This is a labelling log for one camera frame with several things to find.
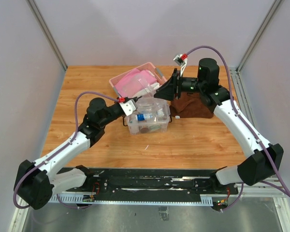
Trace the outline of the clear divided tray insert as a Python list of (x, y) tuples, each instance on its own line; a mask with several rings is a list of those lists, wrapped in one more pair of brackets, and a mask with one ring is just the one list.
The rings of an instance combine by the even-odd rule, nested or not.
[[(154, 113), (157, 118), (153, 122), (164, 122), (164, 121), (169, 121), (170, 119), (170, 109), (166, 100), (156, 99), (156, 98), (140, 98), (136, 104), (138, 106), (138, 109), (137, 111), (133, 112), (132, 115)], [(163, 108), (164, 110), (164, 113), (165, 113), (164, 117), (157, 116), (157, 111), (161, 108)], [(132, 115), (126, 117), (126, 122), (128, 124), (131, 124), (130, 121), (131, 121)]]

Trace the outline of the white blue pill bottle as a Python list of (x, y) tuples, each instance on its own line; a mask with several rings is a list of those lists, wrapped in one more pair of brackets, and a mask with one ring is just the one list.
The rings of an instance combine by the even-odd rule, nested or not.
[(154, 113), (144, 113), (144, 114), (137, 114), (137, 118), (139, 122), (153, 122), (156, 120), (156, 115)]

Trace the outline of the clear box lid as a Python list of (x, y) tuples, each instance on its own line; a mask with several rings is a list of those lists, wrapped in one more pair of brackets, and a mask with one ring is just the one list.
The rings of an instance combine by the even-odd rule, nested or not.
[(148, 85), (151, 85), (151, 82), (148, 81), (148, 79), (146, 79), (143, 74), (137, 74), (127, 79), (127, 81), (121, 87), (119, 94), (121, 97), (134, 98), (137, 97), (137, 92), (147, 87)]

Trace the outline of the clear plastic medicine box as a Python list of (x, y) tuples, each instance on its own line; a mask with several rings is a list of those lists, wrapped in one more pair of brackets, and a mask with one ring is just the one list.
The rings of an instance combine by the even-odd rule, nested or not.
[(170, 107), (166, 100), (153, 97), (141, 97), (137, 110), (125, 117), (123, 125), (129, 128), (130, 134), (166, 132), (171, 122)]

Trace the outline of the small bandage roll packet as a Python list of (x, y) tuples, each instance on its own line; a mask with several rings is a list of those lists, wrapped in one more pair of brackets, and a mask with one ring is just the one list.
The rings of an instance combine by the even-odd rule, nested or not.
[(158, 117), (164, 117), (164, 116), (165, 116), (165, 113), (164, 113), (163, 108), (161, 108), (161, 109), (159, 109), (159, 110), (157, 111), (157, 116), (158, 116)]

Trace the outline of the white medicine bottle green label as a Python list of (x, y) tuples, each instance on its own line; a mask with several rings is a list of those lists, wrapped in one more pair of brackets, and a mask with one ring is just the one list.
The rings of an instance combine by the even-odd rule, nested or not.
[(139, 126), (138, 126), (138, 118), (137, 115), (132, 115), (131, 116), (131, 133), (132, 134), (137, 134), (139, 132)]

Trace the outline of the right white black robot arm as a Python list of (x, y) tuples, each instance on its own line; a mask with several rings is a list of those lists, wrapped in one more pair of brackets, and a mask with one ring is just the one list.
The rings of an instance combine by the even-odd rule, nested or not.
[(154, 97), (173, 101), (182, 93), (198, 93), (203, 105), (226, 125), (246, 156), (246, 160), (237, 166), (216, 170), (209, 181), (210, 189), (221, 193), (227, 184), (243, 182), (252, 186), (275, 175), (284, 152), (282, 146), (271, 144), (242, 114), (230, 92), (219, 83), (217, 62), (212, 58), (201, 59), (197, 77), (191, 78), (183, 77), (187, 56), (176, 56), (174, 61), (180, 69), (174, 69), (170, 79), (157, 89)]

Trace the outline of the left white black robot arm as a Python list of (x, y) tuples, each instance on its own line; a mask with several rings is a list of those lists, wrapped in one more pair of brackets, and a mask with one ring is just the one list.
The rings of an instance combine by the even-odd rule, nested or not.
[(137, 110), (138, 97), (117, 98), (108, 106), (103, 98), (90, 101), (83, 122), (75, 132), (52, 152), (33, 162), (23, 161), (16, 174), (13, 203), (19, 209), (45, 206), (54, 196), (79, 187), (93, 188), (94, 179), (88, 169), (80, 166), (64, 173), (59, 171), (77, 155), (94, 146), (105, 134), (105, 127), (120, 117), (130, 116)]

